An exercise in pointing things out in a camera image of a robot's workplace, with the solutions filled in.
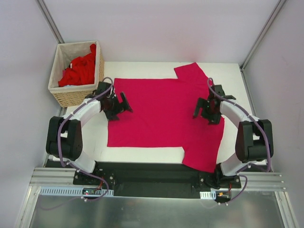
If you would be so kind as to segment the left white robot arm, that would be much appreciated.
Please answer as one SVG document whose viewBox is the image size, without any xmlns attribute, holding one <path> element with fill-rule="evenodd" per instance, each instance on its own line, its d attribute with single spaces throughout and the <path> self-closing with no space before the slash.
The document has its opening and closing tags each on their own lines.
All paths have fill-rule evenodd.
<svg viewBox="0 0 304 228">
<path fill-rule="evenodd" d="M 89 93 L 83 102 L 70 114 L 53 116 L 49 121 L 46 152 L 59 159 L 61 165 L 71 165 L 84 171 L 84 179 L 91 185 L 100 181 L 100 172 L 95 170 L 96 161 L 83 150 L 82 128 L 100 112 L 108 121 L 119 120 L 118 114 L 132 112 L 124 94 L 119 101 L 113 83 L 99 82 L 98 87 Z"/>
</svg>

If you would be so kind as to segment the wicker laundry basket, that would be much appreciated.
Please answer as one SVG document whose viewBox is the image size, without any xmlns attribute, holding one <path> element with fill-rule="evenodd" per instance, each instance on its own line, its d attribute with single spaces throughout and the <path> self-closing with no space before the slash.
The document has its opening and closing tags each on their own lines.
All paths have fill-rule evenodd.
<svg viewBox="0 0 304 228">
<path fill-rule="evenodd" d="M 63 77 L 63 70 L 70 66 L 73 59 L 89 54 L 90 45 L 96 44 L 95 83 L 74 87 L 59 87 L 58 82 Z M 104 79 L 105 61 L 100 44 L 97 40 L 58 44 L 49 78 L 48 90 L 55 97 L 61 107 L 81 104 L 86 95 L 97 89 L 98 83 Z"/>
</svg>

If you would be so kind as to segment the magenta t shirt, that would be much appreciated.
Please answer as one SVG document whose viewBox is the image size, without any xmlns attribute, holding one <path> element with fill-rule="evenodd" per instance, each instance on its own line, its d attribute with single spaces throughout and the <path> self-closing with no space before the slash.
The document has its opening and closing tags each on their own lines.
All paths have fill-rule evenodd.
<svg viewBox="0 0 304 228">
<path fill-rule="evenodd" d="M 207 98 L 207 76 L 198 64 L 174 69 L 175 79 L 114 81 L 132 112 L 119 114 L 108 124 L 108 147 L 182 147 L 183 164 L 213 172 L 224 133 L 224 120 L 212 125 L 193 114 L 199 98 Z"/>
</svg>

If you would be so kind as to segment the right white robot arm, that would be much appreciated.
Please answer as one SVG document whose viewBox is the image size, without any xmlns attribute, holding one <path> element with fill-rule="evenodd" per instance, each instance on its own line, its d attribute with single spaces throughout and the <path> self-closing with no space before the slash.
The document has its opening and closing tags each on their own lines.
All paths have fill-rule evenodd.
<svg viewBox="0 0 304 228">
<path fill-rule="evenodd" d="M 200 115 L 209 124 L 216 125 L 225 116 L 237 128 L 235 152 L 216 166 L 214 183 L 223 188 L 230 183 L 231 176 L 252 166 L 270 172 L 274 154 L 271 122 L 250 114 L 237 103 L 234 96 L 226 95 L 221 85 L 208 87 L 209 96 L 198 99 L 193 117 Z"/>
</svg>

